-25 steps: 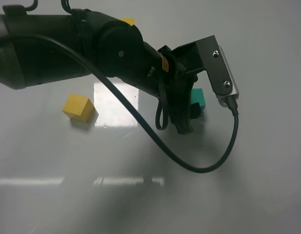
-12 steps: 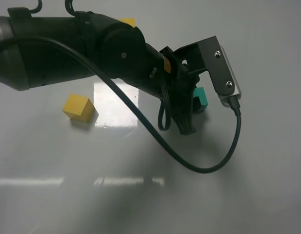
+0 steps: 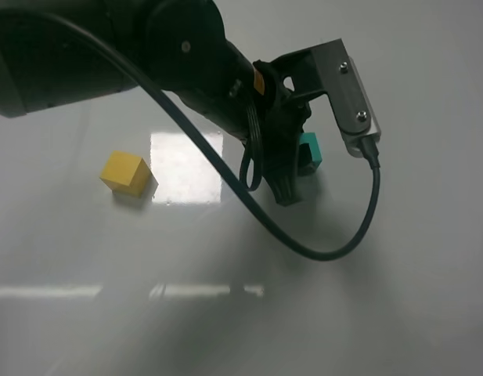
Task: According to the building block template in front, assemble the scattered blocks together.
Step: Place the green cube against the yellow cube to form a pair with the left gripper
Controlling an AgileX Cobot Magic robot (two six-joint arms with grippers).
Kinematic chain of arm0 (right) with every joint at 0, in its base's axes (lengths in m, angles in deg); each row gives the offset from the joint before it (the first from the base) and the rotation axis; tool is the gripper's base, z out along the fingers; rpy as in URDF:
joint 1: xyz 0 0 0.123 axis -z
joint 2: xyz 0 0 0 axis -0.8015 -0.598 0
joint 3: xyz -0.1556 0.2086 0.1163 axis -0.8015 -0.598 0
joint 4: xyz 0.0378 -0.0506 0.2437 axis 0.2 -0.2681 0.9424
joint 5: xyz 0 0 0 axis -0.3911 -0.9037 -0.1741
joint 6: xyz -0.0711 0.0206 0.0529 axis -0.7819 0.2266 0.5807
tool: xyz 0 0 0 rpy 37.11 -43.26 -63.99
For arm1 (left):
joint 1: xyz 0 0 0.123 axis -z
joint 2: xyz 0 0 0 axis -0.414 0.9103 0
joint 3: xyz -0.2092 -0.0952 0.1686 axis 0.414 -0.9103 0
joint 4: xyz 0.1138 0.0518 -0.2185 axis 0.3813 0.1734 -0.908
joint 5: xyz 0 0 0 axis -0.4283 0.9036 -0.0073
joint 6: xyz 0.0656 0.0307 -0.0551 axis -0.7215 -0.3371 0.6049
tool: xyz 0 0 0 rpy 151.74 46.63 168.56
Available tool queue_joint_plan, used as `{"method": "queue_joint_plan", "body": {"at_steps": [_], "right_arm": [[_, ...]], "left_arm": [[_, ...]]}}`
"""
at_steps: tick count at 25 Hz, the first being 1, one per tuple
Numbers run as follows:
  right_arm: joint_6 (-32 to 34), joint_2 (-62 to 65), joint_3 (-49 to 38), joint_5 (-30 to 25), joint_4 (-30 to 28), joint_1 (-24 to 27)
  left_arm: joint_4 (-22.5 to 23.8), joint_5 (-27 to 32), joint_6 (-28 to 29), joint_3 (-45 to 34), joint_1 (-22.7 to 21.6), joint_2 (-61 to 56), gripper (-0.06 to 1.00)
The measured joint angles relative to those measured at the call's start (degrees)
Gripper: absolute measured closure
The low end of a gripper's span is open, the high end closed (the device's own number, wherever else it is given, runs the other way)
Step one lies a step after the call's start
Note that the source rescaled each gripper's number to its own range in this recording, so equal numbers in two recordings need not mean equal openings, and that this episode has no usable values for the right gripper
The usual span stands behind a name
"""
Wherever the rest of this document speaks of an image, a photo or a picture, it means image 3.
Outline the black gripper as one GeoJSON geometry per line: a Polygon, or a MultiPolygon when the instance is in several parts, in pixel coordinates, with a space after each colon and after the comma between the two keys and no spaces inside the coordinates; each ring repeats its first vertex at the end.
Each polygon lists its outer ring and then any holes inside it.
{"type": "Polygon", "coordinates": [[[254,61],[251,160],[278,205],[301,201],[297,188],[299,139],[311,117],[310,102],[325,95],[313,56],[316,49],[290,52],[272,61],[254,61]]]}

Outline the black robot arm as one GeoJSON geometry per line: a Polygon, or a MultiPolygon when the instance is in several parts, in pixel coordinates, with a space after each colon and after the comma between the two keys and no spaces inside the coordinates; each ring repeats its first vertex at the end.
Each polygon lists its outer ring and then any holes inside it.
{"type": "Polygon", "coordinates": [[[240,187],[267,183],[298,201],[299,138],[308,103],[292,98],[276,61],[250,61],[226,37],[213,1],[0,1],[0,115],[18,118],[134,87],[238,139],[240,187]]]}

